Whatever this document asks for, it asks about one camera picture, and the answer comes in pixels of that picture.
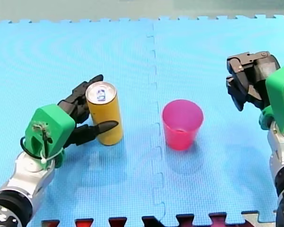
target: pink plastic cup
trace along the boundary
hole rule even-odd
[[[162,119],[167,145],[174,150],[186,150],[194,143],[204,116],[197,104],[179,99],[164,107]]]

